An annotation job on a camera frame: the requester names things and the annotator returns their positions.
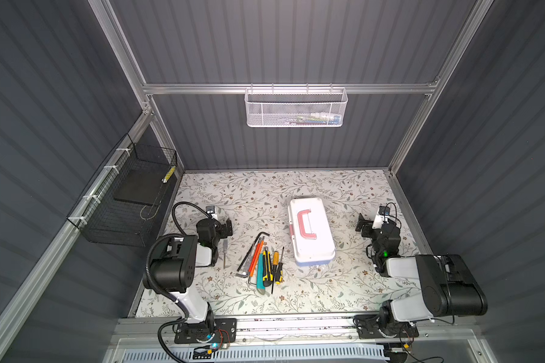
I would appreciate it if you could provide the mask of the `white blue tool box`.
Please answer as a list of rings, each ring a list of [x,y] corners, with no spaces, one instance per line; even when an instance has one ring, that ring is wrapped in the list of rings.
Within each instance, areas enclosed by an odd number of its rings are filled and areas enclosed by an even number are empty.
[[[293,199],[289,202],[288,214],[296,265],[322,266],[333,261],[336,247],[322,200]]]

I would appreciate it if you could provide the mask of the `black yellow screwdriver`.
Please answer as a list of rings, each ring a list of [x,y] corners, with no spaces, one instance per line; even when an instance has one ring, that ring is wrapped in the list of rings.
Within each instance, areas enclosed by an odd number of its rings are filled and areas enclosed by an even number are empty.
[[[281,284],[282,282],[283,254],[284,254],[284,250],[282,250],[281,254],[278,255],[278,257],[276,258],[276,268],[275,268],[275,275],[274,275],[274,282],[276,284]]]

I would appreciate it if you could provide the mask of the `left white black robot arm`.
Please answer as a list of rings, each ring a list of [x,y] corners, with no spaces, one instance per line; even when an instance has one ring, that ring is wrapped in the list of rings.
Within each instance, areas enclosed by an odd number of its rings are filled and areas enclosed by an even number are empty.
[[[177,220],[177,207],[192,207],[203,218],[195,234],[188,234]],[[236,320],[218,319],[209,302],[194,285],[195,270],[214,267],[219,258],[219,245],[233,235],[233,225],[219,207],[201,208],[188,201],[174,204],[171,216],[177,233],[164,234],[151,245],[145,259],[144,288],[153,290],[174,303],[182,316],[164,323],[157,335],[166,344],[163,332],[171,329],[175,344],[199,343],[207,350],[225,349],[236,339]]]

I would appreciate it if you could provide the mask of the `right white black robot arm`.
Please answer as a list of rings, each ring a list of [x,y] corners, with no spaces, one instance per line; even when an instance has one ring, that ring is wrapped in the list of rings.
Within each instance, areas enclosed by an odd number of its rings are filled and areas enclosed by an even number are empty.
[[[394,204],[378,208],[374,219],[358,216],[355,231],[368,238],[366,255],[384,278],[413,281],[419,292],[399,299],[386,299],[375,314],[358,315],[354,324],[360,338],[379,334],[386,338],[419,336],[418,322],[441,322],[463,316],[483,316],[487,298],[463,258],[457,254],[419,254],[403,257],[401,220],[391,213]]]

